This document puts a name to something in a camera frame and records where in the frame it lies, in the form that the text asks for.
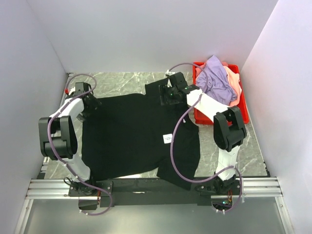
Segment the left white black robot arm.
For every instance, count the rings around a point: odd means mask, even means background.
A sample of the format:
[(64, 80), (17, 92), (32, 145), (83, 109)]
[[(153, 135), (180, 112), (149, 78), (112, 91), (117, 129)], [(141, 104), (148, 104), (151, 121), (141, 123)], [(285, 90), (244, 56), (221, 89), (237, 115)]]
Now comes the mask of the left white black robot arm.
[(80, 190), (87, 196), (94, 195), (97, 183), (90, 179), (91, 170), (78, 155), (78, 140), (73, 121), (87, 120), (100, 107), (94, 97), (91, 85), (75, 83), (74, 90), (65, 91), (68, 95), (64, 104), (49, 117), (39, 119), (39, 142), (43, 156), (63, 165), (74, 182), (81, 182)]

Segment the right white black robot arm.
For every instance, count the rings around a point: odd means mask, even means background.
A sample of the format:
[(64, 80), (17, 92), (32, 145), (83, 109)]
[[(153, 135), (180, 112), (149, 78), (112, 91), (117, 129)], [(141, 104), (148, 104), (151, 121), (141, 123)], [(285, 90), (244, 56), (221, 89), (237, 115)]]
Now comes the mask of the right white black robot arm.
[(208, 183), (208, 190), (224, 195), (234, 186), (239, 173), (236, 160), (240, 146), (247, 135), (242, 113), (237, 106), (229, 107), (208, 96), (198, 86), (188, 85), (179, 72), (165, 73), (166, 84), (161, 85), (162, 105), (186, 103), (190, 109), (197, 109), (213, 122), (214, 142), (219, 148), (215, 174), (202, 180)]

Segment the black t shirt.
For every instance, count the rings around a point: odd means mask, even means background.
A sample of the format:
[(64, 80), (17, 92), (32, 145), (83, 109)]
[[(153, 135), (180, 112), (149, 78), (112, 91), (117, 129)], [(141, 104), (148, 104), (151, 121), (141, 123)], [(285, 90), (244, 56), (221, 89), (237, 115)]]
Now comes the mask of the black t shirt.
[(189, 190), (200, 159), (199, 129), (188, 105), (161, 105), (162, 79), (145, 94), (101, 98), (82, 128), (82, 160), (95, 180), (157, 169), (157, 176)]

